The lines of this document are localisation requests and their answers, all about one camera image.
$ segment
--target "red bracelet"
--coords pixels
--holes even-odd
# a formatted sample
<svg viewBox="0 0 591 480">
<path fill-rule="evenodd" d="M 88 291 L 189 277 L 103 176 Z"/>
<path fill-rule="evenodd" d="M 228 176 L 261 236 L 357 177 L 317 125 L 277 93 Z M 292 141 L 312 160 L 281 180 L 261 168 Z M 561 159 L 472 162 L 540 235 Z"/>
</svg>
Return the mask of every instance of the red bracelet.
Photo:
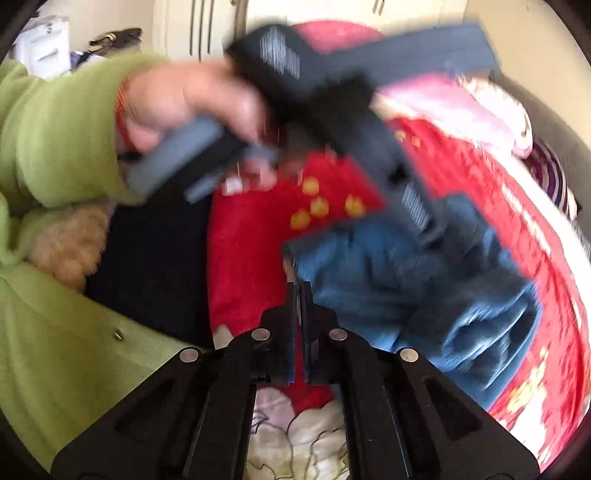
<svg viewBox="0 0 591 480">
<path fill-rule="evenodd" d="M 123 145 L 128 151 L 135 152 L 137 148 L 135 148 L 134 143 L 131 141 L 129 137 L 129 131 L 127 130 L 126 121 L 126 109 L 125 109 L 125 100 L 127 97 L 127 90 L 129 89 L 129 79 L 125 79 L 121 86 L 119 87 L 119 93 L 117 95 L 117 104 L 115 110 L 115 121 L 117 122 L 117 130 L 119 131 L 119 136 L 123 141 Z"/>
</svg>

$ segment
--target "hand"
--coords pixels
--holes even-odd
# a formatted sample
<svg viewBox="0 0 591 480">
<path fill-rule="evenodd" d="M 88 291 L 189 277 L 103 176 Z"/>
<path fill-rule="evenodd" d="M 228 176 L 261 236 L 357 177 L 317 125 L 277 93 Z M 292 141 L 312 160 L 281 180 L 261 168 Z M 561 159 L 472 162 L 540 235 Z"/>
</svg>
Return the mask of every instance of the hand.
<svg viewBox="0 0 591 480">
<path fill-rule="evenodd" d="M 169 130 L 190 123 L 200 113 L 219 118 L 250 142 L 261 139 L 268 118 L 258 91 L 236 77 L 225 61 L 155 66 L 129 81 L 126 126 L 129 139 L 141 153 L 152 150 Z"/>
</svg>

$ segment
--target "cabinet door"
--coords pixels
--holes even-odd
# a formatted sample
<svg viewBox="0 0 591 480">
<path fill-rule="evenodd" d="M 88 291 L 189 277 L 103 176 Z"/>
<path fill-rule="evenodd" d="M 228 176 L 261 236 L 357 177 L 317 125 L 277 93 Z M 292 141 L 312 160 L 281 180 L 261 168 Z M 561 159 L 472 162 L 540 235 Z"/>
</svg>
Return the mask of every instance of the cabinet door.
<svg viewBox="0 0 591 480">
<path fill-rule="evenodd" d="M 342 20 L 384 32 L 460 20 L 467 0 L 248 0 L 247 30 L 268 21 Z"/>
<path fill-rule="evenodd" d="M 238 0 L 204 0 L 202 16 L 195 19 L 193 51 L 202 60 L 221 58 L 224 48 L 234 40 Z"/>
<path fill-rule="evenodd" d="M 197 7 L 201 7 L 201 0 L 166 1 L 164 49 L 172 59 L 191 57 L 191 45 L 194 43 L 193 18 Z"/>
<path fill-rule="evenodd" d="M 173 59 L 222 57 L 234 39 L 238 0 L 168 0 L 165 46 Z"/>
</svg>

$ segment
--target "red blanket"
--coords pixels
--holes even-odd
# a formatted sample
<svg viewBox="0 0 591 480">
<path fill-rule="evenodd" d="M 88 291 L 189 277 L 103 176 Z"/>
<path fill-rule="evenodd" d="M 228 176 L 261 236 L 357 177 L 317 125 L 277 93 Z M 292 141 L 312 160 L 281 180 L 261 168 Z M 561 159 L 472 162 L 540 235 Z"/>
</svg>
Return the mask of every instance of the red blanket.
<svg viewBox="0 0 591 480">
<path fill-rule="evenodd" d="M 494 159 L 426 121 L 402 120 L 391 127 L 431 193 L 467 194 L 522 273 L 538 287 L 543 305 L 539 330 L 490 413 L 537 455 L 543 467 L 570 439 L 589 393 L 586 311 L 560 241 Z M 254 328 L 265 309 L 284 301 L 281 246 L 286 240 L 380 205 L 353 163 L 335 163 L 323 153 L 310 156 L 300 185 L 280 181 L 269 192 L 216 194 L 209 228 L 209 307 L 217 339 Z M 545 236 L 542 246 L 531 233 L 535 226 Z M 332 399 L 328 389 L 307 388 L 301 382 L 285 393 L 296 416 Z"/>
</svg>

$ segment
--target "white wall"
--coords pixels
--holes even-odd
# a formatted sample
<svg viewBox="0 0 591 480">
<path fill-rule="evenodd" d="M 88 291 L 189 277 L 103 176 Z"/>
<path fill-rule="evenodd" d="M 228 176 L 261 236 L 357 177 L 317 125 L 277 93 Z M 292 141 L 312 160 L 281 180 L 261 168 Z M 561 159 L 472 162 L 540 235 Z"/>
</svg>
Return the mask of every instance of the white wall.
<svg viewBox="0 0 591 480">
<path fill-rule="evenodd" d="M 70 18 L 72 50 L 84 50 L 101 33 L 129 27 L 142 28 L 144 46 L 152 47 L 154 0 L 49 0 L 41 13 Z"/>
<path fill-rule="evenodd" d="M 554 11 L 541 0 L 469 0 L 503 72 L 558 113 L 591 147 L 591 67 Z"/>
</svg>

